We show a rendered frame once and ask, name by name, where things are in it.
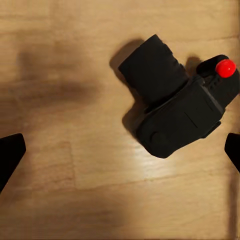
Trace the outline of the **digital camera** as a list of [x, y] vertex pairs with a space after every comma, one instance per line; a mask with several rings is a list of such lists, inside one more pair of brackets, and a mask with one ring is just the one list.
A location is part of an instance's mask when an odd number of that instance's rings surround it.
[[131, 132], [144, 148], [166, 159], [178, 149], [207, 138], [221, 124], [240, 93], [240, 72], [225, 54], [198, 64], [189, 75], [157, 34], [118, 68], [147, 103]]

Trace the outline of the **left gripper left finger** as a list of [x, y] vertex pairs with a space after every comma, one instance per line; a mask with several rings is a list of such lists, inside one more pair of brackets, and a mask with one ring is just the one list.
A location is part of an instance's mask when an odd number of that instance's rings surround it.
[[26, 152], [21, 133], [0, 139], [0, 193]]

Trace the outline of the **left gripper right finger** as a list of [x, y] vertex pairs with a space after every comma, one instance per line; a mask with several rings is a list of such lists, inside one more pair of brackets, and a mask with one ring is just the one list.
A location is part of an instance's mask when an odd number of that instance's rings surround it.
[[240, 135], [229, 133], [225, 143], [225, 152], [240, 172]]

